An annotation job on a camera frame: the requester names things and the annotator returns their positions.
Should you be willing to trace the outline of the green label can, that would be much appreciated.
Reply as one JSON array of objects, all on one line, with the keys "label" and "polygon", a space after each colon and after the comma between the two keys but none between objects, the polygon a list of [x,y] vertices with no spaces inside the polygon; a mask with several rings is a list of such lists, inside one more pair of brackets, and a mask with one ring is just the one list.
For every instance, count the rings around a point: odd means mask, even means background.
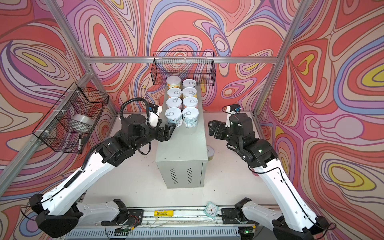
[{"label": "green label can", "polygon": [[211,146],[207,146],[208,161],[214,158],[215,150]]}]

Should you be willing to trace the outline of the blue can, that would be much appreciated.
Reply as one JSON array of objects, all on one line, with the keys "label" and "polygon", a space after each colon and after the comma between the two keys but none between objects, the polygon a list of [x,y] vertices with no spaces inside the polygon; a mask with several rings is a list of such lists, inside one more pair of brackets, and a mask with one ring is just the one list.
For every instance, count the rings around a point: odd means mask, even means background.
[{"label": "blue can", "polygon": [[198,125],[199,110],[195,107],[186,107],[182,111],[183,121],[187,128],[194,128]]},{"label": "blue can", "polygon": [[176,124],[176,127],[180,127],[183,123],[182,110],[179,108],[169,108],[165,112],[165,116],[168,124]]}]

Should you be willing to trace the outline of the can one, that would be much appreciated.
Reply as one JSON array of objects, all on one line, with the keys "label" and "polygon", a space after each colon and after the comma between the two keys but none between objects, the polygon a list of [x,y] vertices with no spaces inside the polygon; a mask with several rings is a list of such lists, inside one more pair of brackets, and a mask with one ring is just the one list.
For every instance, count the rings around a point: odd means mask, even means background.
[{"label": "can one", "polygon": [[171,98],[168,98],[166,101],[166,105],[167,105],[168,109],[170,109],[170,108],[181,109],[182,104],[183,104],[183,101],[179,97],[171,97]]}]

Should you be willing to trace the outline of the pink label can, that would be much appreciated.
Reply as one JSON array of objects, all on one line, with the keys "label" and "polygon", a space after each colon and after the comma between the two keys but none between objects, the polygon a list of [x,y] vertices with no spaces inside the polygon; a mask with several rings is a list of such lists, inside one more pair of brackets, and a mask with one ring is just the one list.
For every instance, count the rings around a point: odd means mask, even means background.
[{"label": "pink label can", "polygon": [[196,97],[185,97],[183,99],[184,108],[188,108],[188,107],[197,108],[198,104],[199,104],[199,101]]},{"label": "pink label can", "polygon": [[182,97],[182,90],[180,88],[170,88],[167,90],[168,98],[181,98]]}]

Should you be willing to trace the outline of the orange fruit can plastic lid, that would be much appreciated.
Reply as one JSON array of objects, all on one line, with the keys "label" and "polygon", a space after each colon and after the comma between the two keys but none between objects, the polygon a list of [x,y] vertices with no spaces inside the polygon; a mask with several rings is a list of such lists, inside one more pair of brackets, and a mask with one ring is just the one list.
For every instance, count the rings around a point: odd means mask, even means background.
[{"label": "orange fruit can plastic lid", "polygon": [[171,88],[181,88],[181,78],[179,76],[169,76],[167,79],[166,79],[166,84],[167,84],[167,87],[168,89],[171,89]]}]

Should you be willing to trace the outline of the white brown label can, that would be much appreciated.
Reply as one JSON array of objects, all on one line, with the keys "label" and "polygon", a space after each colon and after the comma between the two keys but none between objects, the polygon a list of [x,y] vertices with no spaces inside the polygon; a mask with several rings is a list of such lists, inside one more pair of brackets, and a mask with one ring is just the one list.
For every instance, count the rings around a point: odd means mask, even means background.
[{"label": "white brown label can", "polygon": [[185,79],[183,81],[183,88],[195,88],[197,82],[193,79]]}]

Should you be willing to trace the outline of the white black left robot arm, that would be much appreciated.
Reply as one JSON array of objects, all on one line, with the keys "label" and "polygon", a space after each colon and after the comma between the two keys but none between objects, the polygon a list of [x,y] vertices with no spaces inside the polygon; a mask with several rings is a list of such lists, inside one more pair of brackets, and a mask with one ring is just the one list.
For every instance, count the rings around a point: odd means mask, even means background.
[{"label": "white black left robot arm", "polygon": [[154,140],[170,140],[177,125],[162,125],[162,120],[158,120],[152,127],[150,119],[140,114],[121,117],[121,124],[113,137],[93,146],[81,167],[61,184],[29,199],[31,209],[37,214],[37,226],[44,233],[59,238],[78,225],[97,222],[122,225],[129,219],[129,210],[120,199],[90,205],[78,203],[78,199],[101,177],[140,152],[143,146],[150,146]]}]

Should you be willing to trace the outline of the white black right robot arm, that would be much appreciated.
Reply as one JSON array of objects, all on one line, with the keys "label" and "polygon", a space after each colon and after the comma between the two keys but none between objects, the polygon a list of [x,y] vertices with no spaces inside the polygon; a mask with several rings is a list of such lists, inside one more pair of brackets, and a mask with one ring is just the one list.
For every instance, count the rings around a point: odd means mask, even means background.
[{"label": "white black right robot arm", "polygon": [[278,240],[313,240],[330,230],[327,219],[312,211],[293,186],[272,145],[256,137],[247,114],[231,115],[227,122],[210,121],[208,128],[210,136],[226,141],[228,149],[264,181],[280,208],[273,211],[244,198],[235,206],[238,213],[273,231]]}]

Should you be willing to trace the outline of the silver tape roll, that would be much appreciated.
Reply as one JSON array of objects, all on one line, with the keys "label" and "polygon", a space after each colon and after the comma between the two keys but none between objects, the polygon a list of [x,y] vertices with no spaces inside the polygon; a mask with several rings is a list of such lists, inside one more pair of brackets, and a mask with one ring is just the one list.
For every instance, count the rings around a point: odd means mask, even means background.
[{"label": "silver tape roll", "polygon": [[72,120],[78,121],[78,122],[80,122],[82,124],[86,124],[86,125],[89,125],[89,126],[93,126],[94,123],[95,123],[91,118],[89,118],[89,117],[87,117],[85,115],[81,115],[81,114],[74,115],[72,117]]}]

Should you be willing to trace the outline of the black marker pen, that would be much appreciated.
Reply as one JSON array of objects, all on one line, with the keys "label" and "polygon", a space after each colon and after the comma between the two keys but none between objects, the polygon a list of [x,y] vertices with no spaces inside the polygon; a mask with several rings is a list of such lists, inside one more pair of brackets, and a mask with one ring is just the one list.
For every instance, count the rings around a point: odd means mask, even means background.
[{"label": "black marker pen", "polygon": [[82,151],[82,135],[79,135],[78,139],[78,152],[80,153]]}]

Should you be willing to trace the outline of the grey metal cabinet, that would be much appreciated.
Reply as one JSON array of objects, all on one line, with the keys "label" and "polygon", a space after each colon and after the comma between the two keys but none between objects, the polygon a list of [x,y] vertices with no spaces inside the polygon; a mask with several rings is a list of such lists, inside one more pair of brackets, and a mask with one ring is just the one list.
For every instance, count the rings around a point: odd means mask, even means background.
[{"label": "grey metal cabinet", "polygon": [[158,143],[155,163],[168,189],[204,186],[208,164],[201,88],[197,88],[198,124],[176,128],[169,141]]}]

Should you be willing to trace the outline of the teal alarm clock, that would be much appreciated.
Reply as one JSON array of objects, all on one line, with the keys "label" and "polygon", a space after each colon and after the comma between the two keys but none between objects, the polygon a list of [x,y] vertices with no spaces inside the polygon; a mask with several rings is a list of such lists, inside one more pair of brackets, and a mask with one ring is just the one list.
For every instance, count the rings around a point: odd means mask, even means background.
[{"label": "teal alarm clock", "polygon": [[208,202],[204,209],[204,214],[211,219],[215,219],[218,215],[218,212],[219,207],[212,202]]}]

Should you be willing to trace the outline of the green circuit board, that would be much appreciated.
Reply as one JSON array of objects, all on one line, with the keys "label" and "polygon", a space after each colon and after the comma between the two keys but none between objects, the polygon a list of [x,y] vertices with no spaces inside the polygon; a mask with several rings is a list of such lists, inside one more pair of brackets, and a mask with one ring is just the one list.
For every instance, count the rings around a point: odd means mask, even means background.
[{"label": "green circuit board", "polygon": [[115,229],[114,236],[127,236],[135,228]]}]

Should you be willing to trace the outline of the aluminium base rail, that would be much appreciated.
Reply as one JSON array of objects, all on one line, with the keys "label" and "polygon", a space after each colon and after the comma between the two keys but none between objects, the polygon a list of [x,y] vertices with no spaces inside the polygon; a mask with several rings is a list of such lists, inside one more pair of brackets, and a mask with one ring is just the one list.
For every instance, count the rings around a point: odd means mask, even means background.
[{"label": "aluminium base rail", "polygon": [[263,226],[260,220],[247,219],[235,206],[218,206],[215,219],[204,214],[205,206],[165,207],[165,208],[128,208],[128,220],[125,226],[138,228],[160,227],[245,227]]}]

